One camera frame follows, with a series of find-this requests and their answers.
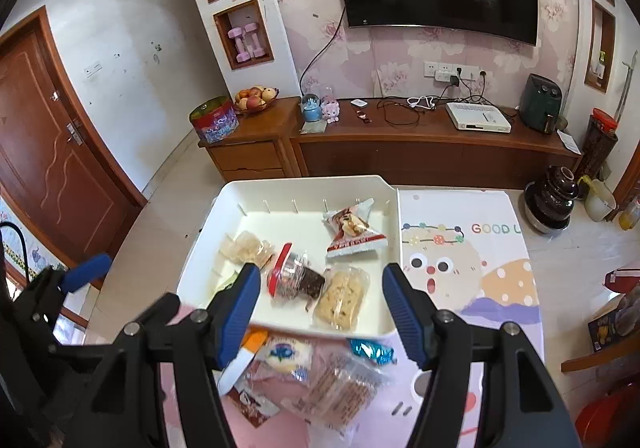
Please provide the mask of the white plastic jug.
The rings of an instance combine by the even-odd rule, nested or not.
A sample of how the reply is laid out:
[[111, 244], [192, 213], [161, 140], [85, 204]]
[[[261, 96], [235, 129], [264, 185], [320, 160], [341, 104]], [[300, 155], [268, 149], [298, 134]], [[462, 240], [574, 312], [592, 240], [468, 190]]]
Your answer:
[[608, 189], [605, 183], [599, 179], [582, 175], [579, 181], [588, 187], [584, 201], [586, 213], [590, 220], [602, 222], [606, 216], [610, 215], [617, 208], [614, 194]]

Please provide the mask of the orange white snack stick pack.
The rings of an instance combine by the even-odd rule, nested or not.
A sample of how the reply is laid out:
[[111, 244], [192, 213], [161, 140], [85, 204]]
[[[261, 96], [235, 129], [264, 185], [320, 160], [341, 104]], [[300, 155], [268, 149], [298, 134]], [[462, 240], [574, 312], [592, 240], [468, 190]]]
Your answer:
[[239, 381], [244, 371], [267, 341], [268, 335], [269, 332], [262, 328], [249, 328], [247, 330], [238, 353], [218, 376], [217, 390], [220, 396], [227, 395], [234, 387], [234, 384]]

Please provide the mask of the dark green air fryer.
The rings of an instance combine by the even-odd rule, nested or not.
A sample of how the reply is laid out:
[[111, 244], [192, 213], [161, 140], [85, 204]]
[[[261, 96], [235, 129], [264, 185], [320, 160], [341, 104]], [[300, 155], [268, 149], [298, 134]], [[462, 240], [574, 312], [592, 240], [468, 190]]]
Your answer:
[[518, 105], [522, 122], [538, 133], [549, 135], [555, 130], [561, 106], [560, 86], [548, 78], [531, 73]]

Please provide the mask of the clear nut candy pack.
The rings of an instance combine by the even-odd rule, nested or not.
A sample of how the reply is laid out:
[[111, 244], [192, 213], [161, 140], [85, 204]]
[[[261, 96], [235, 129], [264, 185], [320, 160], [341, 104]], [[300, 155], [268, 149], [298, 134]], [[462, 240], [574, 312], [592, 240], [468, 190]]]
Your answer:
[[296, 253], [292, 242], [286, 242], [267, 276], [269, 295], [282, 302], [297, 298], [299, 278], [304, 267], [306, 256]]

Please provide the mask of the wooden tv cabinet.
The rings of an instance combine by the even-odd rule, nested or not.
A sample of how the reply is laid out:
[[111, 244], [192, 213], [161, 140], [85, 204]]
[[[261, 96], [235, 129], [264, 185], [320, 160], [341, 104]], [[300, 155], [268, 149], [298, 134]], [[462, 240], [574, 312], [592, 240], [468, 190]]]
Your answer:
[[203, 148], [227, 182], [378, 175], [391, 185], [522, 189], [549, 166], [574, 170], [580, 160], [521, 121], [509, 134], [467, 132], [445, 108], [415, 114], [389, 99], [370, 101], [364, 114], [343, 104], [336, 123], [305, 134], [298, 98], [280, 98]]

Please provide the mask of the red round tin box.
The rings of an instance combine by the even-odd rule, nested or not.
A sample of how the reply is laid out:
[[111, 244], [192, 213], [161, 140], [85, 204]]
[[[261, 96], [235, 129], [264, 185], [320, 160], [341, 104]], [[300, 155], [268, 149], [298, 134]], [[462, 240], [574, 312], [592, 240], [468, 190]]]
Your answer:
[[189, 116], [196, 134], [206, 145], [221, 142], [239, 126], [228, 96], [217, 96], [196, 107]]

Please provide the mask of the white set-top box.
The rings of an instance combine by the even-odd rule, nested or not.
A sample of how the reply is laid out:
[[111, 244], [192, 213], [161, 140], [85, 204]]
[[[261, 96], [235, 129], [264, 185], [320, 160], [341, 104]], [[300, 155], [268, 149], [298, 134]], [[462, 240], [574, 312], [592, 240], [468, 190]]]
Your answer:
[[487, 104], [450, 102], [446, 111], [457, 130], [509, 134], [511, 124], [496, 107]]

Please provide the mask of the puffed rice cake pack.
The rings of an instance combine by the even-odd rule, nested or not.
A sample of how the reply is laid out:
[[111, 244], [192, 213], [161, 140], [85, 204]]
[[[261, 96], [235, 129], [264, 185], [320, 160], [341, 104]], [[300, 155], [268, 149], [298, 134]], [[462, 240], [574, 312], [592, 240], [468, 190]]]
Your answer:
[[220, 254], [237, 265], [254, 264], [264, 268], [273, 256], [273, 245], [260, 240], [249, 231], [242, 231], [235, 239], [229, 237], [221, 243]]

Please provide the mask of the rice cracker clear pack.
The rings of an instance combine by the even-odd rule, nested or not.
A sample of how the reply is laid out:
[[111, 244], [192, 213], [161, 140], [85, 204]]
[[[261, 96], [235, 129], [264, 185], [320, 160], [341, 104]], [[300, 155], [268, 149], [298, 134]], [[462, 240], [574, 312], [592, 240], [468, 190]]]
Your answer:
[[355, 330], [369, 291], [369, 275], [363, 269], [349, 265], [331, 266], [323, 275], [326, 284], [314, 306], [314, 324], [321, 329], [341, 332]]

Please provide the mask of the fruit bowl with apples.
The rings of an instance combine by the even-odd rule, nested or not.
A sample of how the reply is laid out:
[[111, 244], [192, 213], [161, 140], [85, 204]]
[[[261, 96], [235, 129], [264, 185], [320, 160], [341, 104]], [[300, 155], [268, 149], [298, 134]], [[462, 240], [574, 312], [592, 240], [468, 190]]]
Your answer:
[[253, 86], [239, 90], [233, 98], [233, 109], [236, 114], [251, 114], [266, 110], [280, 94], [274, 87]]

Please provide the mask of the blue foil candy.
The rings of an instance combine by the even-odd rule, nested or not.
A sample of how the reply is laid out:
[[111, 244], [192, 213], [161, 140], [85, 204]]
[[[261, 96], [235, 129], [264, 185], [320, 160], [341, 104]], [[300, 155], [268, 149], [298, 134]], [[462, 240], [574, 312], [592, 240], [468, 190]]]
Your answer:
[[350, 338], [348, 344], [355, 356], [365, 359], [376, 366], [383, 367], [397, 362], [393, 347], [380, 342], [364, 340], [363, 338]]

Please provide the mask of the pink toy figure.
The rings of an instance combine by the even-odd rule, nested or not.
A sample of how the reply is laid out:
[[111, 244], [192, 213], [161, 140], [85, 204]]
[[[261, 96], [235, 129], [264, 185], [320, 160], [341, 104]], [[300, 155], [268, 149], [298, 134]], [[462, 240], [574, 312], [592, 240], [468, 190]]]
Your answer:
[[321, 114], [328, 124], [336, 123], [340, 119], [340, 103], [338, 102], [332, 86], [326, 85], [321, 93]]

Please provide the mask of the large clear printed biscuit bag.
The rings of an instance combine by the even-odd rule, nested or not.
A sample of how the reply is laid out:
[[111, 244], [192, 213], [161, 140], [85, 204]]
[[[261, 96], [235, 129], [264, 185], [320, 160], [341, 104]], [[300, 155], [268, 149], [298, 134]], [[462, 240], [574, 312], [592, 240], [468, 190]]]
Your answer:
[[392, 380], [367, 361], [329, 354], [324, 368], [302, 397], [285, 399], [284, 408], [310, 424], [344, 435], [378, 391]]

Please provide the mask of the red white triangular snack pack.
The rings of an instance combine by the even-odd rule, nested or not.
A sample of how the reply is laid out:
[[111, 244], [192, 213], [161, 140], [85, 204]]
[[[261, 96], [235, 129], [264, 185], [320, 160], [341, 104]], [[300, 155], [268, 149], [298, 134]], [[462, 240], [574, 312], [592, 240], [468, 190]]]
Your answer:
[[369, 223], [373, 205], [374, 199], [369, 198], [323, 215], [323, 223], [333, 234], [326, 248], [327, 258], [377, 251], [388, 246], [386, 235]]

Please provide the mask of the white plastic storage bin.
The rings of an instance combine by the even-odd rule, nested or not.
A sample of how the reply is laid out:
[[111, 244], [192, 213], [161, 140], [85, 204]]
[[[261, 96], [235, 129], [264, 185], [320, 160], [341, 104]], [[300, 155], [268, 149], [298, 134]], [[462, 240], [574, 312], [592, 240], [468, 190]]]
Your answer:
[[[382, 232], [386, 246], [372, 251], [329, 257], [335, 236], [324, 216], [358, 203], [373, 202], [369, 225]], [[382, 291], [387, 264], [400, 260], [399, 196], [378, 176], [301, 177], [229, 182], [216, 197], [198, 238], [183, 265], [177, 294], [183, 305], [204, 307], [230, 282], [241, 266], [222, 252], [248, 232], [271, 246], [272, 257], [262, 268], [262, 282], [250, 321], [255, 326], [301, 335], [386, 338], [395, 333]], [[367, 278], [355, 322], [345, 330], [314, 316], [316, 301], [293, 296], [291, 283], [270, 290], [267, 278], [277, 258], [286, 255], [294, 267], [306, 267], [323, 278], [347, 268]]]

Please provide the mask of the green snack packet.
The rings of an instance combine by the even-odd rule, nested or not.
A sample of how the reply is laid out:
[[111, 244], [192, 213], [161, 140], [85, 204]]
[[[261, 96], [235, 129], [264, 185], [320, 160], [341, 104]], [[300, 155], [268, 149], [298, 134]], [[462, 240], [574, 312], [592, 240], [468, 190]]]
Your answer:
[[233, 283], [235, 283], [235, 280], [239, 277], [239, 273], [238, 272], [234, 272], [232, 275], [230, 275], [228, 278], [225, 278], [224, 280], [222, 280], [218, 286], [216, 287], [215, 292], [219, 292], [219, 291], [223, 291], [226, 290], [228, 288], [230, 288], [230, 286], [232, 286]]

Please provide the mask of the dark date snack pack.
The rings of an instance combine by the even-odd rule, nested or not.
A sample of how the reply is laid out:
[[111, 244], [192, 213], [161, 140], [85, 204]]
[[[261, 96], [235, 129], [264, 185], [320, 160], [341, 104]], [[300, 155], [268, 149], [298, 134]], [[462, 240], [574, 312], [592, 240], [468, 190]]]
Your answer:
[[326, 278], [324, 278], [324, 275], [320, 275], [309, 267], [302, 269], [298, 283], [298, 295], [305, 299], [307, 310], [320, 298], [325, 284]]

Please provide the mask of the blueberry pastry pack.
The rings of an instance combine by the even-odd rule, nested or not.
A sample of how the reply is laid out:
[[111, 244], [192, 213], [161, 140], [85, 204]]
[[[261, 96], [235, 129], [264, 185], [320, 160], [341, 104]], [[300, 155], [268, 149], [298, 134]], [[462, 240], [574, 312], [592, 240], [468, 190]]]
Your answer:
[[254, 376], [258, 380], [282, 379], [307, 384], [313, 360], [314, 344], [311, 342], [273, 335], [256, 355]]

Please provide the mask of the pink dumbbells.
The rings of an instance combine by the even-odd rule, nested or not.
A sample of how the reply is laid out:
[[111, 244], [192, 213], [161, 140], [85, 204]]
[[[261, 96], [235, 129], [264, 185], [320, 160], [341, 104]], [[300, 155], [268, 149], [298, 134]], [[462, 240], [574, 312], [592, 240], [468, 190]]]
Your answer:
[[259, 24], [256, 22], [247, 23], [245, 26], [235, 26], [228, 31], [228, 38], [234, 41], [236, 50], [236, 61], [239, 64], [250, 61], [254, 58], [266, 56], [265, 47], [262, 46], [258, 38]]

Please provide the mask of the blue snow globe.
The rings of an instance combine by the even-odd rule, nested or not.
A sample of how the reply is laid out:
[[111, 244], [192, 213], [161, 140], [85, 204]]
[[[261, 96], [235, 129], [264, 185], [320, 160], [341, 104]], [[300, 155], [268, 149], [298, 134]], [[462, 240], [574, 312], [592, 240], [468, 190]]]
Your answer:
[[304, 95], [299, 107], [305, 122], [313, 123], [322, 119], [321, 100], [317, 95]]

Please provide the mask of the brown date bar pack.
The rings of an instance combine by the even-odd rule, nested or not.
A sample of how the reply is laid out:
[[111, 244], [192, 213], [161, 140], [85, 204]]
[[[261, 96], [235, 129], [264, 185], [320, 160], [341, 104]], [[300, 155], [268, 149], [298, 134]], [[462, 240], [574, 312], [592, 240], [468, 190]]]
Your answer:
[[235, 385], [229, 390], [228, 397], [254, 428], [259, 428], [280, 412], [278, 405], [246, 385]]

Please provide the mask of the wooden door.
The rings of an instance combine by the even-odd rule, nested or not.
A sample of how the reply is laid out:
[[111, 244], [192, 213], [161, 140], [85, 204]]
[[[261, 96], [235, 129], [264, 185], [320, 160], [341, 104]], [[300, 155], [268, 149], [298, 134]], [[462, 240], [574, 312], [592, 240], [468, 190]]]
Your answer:
[[82, 108], [44, 8], [1, 37], [1, 193], [70, 267], [116, 256], [146, 203]]

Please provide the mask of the red lidded dark container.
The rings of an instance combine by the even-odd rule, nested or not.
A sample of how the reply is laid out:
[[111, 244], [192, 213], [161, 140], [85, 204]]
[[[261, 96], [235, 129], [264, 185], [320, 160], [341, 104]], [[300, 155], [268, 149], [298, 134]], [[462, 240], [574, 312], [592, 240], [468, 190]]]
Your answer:
[[618, 123], [608, 113], [593, 108], [589, 124], [582, 142], [582, 157], [577, 164], [575, 175], [596, 177], [605, 160], [618, 142], [616, 130]]

